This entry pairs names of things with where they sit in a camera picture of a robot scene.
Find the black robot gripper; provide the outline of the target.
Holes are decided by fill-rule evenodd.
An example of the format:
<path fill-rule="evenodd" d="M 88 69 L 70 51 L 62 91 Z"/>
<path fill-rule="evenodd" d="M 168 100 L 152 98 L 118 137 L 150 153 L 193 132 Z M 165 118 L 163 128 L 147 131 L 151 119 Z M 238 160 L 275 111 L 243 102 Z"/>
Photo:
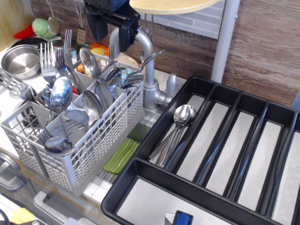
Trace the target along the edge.
<path fill-rule="evenodd" d="M 119 28 L 119 50 L 126 52 L 135 41 L 140 14 L 128 0 L 85 0 L 86 17 L 93 37 L 102 41 L 108 35 L 107 24 Z"/>

